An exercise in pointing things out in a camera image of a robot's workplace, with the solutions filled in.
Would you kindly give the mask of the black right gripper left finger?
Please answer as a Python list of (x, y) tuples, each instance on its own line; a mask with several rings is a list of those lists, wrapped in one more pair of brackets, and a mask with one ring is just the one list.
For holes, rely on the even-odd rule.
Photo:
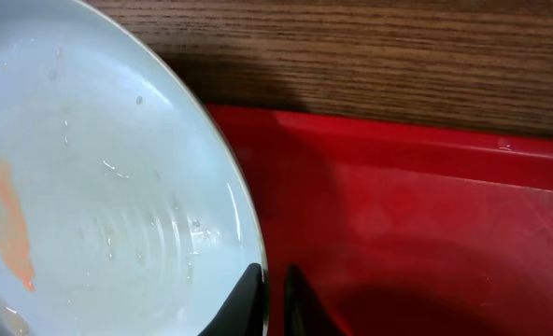
[(263, 336), (262, 267), (250, 263), (214, 318), (199, 336)]

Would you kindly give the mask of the light blue plate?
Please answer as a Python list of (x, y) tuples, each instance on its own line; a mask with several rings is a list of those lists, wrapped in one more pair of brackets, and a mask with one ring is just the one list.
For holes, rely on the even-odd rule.
[(82, 1), (0, 0), (0, 335), (199, 335), (267, 257), (220, 128)]

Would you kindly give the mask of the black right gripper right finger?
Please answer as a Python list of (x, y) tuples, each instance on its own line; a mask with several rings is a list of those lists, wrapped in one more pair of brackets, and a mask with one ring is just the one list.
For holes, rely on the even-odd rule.
[(345, 335), (297, 265), (291, 265), (285, 276), (284, 333), (286, 336)]

